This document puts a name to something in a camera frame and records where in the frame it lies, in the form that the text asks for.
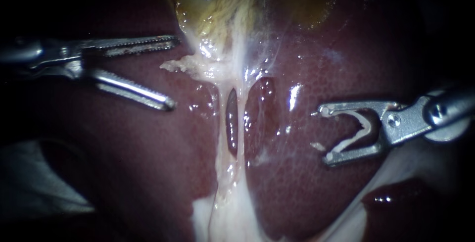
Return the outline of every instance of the metal forceps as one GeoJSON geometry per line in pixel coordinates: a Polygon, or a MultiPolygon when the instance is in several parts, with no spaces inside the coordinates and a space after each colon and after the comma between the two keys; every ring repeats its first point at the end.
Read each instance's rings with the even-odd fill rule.
{"type": "Polygon", "coordinates": [[[324,117],[345,111],[372,110],[381,121],[379,138],[371,146],[333,151],[323,157],[328,166],[379,155],[410,139],[424,135],[434,142],[450,142],[468,128],[475,112],[475,87],[423,95],[410,105],[394,101],[335,102],[322,104],[324,117]]]}
{"type": "Polygon", "coordinates": [[[57,39],[16,38],[0,47],[0,67],[7,81],[34,80],[43,76],[63,76],[71,80],[88,79],[105,92],[131,99],[158,110],[170,111],[176,102],[112,72],[84,67],[83,57],[113,57],[126,54],[172,49],[180,43],[176,36],[165,35],[130,39],[57,39]]]}

